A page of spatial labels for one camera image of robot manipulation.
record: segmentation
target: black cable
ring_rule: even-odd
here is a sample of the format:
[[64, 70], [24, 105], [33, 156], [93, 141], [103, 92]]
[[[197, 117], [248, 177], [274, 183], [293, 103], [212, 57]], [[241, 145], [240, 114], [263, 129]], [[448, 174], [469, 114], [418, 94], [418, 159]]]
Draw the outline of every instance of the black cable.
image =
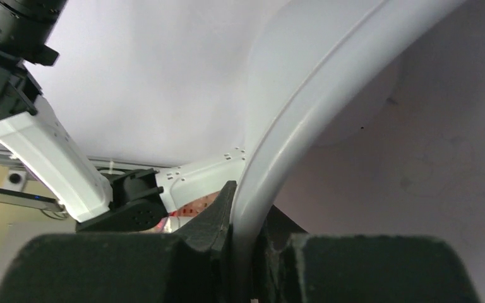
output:
[[58, 214], [56, 213], [52, 213], [54, 215], [54, 217], [50, 214], [48, 214], [47, 212], [45, 212], [45, 210], [40, 210], [40, 212], [46, 216], [47, 218], [51, 218], [53, 220], [59, 220], [59, 221], [64, 221], [65, 219], [67, 219], [67, 217], [62, 217], [62, 216], [59, 216]]

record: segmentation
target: white plastic arm segment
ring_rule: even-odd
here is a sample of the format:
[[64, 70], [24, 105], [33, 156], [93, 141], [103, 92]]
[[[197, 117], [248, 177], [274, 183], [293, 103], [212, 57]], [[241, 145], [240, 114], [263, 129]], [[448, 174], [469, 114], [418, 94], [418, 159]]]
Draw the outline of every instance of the white plastic arm segment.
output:
[[60, 200], [78, 222], [109, 211], [112, 188], [82, 154], [42, 96], [38, 114], [0, 121], [0, 144], [18, 157]]
[[186, 204], [221, 190], [227, 181], [241, 178], [246, 164], [246, 151], [233, 149], [222, 155], [187, 165], [160, 169], [155, 176], [164, 191], [160, 198], [170, 213]]

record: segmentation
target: round black hole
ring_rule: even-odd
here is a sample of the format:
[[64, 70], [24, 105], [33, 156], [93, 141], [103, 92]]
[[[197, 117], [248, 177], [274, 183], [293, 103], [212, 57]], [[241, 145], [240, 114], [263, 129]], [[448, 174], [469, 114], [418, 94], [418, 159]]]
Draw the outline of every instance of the round black hole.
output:
[[21, 182], [21, 176], [19, 174], [11, 174], [8, 176], [8, 180], [12, 184], [18, 184], [19, 182]]

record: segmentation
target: black cylinder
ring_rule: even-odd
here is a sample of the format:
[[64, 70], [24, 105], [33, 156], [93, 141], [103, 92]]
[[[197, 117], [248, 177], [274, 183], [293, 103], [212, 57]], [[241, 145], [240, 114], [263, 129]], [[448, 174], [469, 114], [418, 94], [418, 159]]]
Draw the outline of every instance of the black cylinder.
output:
[[0, 50], [29, 57], [43, 49], [67, 0], [0, 0]]

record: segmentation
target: black robotic joint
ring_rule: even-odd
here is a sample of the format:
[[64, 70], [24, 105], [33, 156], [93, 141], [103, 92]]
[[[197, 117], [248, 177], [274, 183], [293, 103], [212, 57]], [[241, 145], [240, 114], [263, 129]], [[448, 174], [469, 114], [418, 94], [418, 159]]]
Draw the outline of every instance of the black robotic joint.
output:
[[153, 169], [133, 170], [109, 178], [113, 201], [111, 210], [77, 223], [77, 232], [138, 232], [154, 228], [167, 216]]

